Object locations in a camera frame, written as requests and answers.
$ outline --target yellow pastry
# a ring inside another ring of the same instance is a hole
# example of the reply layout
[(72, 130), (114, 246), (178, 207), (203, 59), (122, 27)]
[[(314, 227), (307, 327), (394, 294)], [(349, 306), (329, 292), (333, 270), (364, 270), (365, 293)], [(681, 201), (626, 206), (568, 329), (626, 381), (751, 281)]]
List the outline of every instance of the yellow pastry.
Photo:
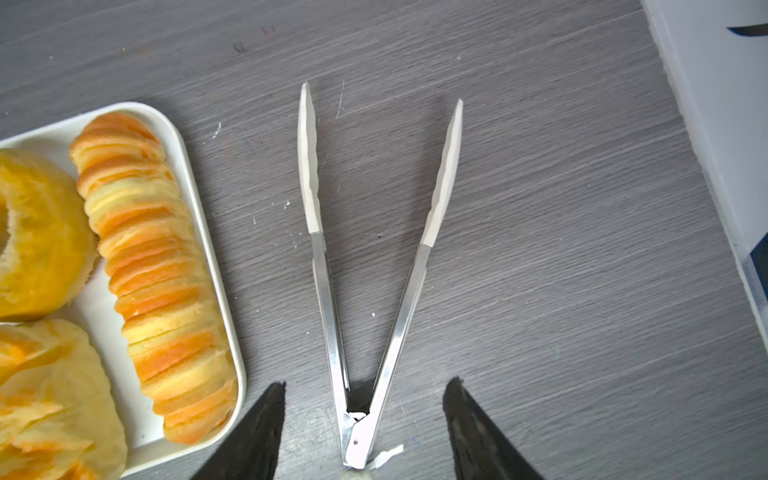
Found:
[(47, 158), (0, 149), (0, 322), (39, 319), (72, 300), (95, 242), (74, 179)]
[(0, 326), (0, 478), (116, 480), (126, 455), (88, 335), (62, 319)]
[(195, 443), (231, 416), (237, 378), (206, 258), (165, 151), (139, 120), (93, 120), (70, 147), (141, 391), (172, 442)]

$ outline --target white rectangular tray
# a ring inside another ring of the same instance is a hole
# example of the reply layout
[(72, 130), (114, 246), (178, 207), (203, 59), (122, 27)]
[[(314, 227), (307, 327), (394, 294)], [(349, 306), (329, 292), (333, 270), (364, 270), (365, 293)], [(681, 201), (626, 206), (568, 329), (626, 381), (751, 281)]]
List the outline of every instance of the white rectangular tray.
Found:
[(179, 183), (182, 198), (192, 212), (198, 240), (205, 250), (208, 269), (216, 287), (221, 316), (227, 328), (227, 338), (230, 342), (239, 386), (237, 404), (232, 417), (214, 437), (197, 445), (179, 445), (167, 441), (163, 437), (163, 419), (152, 412), (152, 400), (142, 395), (139, 390), (139, 379), (134, 364), (127, 354), (128, 343), (121, 333), (123, 319), (113, 308), (117, 297), (109, 291), (109, 277), (104, 272), (104, 259), (100, 259), (83, 291), (52, 316), (70, 320), (85, 329), (91, 336), (91, 343), (101, 354), (101, 360), (112, 382), (112, 396), (118, 408), (118, 415), (125, 427), (128, 459), (123, 476), (126, 476), (205, 448), (223, 437), (234, 426), (243, 406), (246, 379), (243, 357), (237, 345), (230, 307), (221, 281), (216, 255), (210, 242), (197, 186), (192, 177), (187, 149), (179, 131), (165, 115), (145, 104), (135, 102), (113, 104), (6, 138), (0, 141), (0, 148), (23, 148), (43, 154), (72, 177), (77, 177), (77, 169), (69, 159), (70, 143), (90, 121), (98, 115), (111, 111), (123, 111), (143, 121), (157, 135), (165, 148), (168, 165)]

